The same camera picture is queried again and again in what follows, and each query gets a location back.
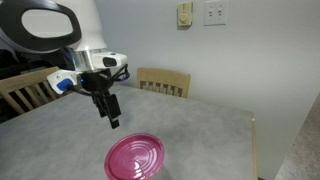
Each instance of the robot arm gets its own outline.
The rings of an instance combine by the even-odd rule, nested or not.
[[[120,108],[109,88],[129,78],[127,56],[107,51],[93,0],[0,0],[0,17],[0,39],[17,51],[44,54],[66,47],[75,71],[49,75],[51,87],[91,96],[100,116],[119,126]],[[110,68],[120,69],[112,75]],[[86,91],[75,89],[78,79]]]

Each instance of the pink bowl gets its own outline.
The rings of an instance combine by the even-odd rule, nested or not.
[[[132,134],[109,150],[104,170],[110,180],[148,180],[161,168],[163,144],[150,134]]]

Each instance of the table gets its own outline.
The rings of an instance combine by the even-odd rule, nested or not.
[[[72,93],[0,125],[0,179],[107,179],[111,146],[150,133],[165,147],[154,180],[250,180],[252,113],[121,85],[120,127],[101,119],[90,97]]]

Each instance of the wooden chair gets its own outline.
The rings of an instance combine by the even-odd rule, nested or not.
[[[52,67],[0,80],[0,94],[19,114],[40,107],[61,97],[47,82],[47,76],[58,69]]]
[[[140,89],[187,98],[191,75],[170,70],[138,68]]]

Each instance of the gray table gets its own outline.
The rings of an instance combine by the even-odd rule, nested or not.
[[[107,179],[108,150],[138,132],[165,146],[154,179],[254,179],[250,112],[120,85],[111,92],[122,110],[115,130],[75,93],[1,124],[0,179]]]

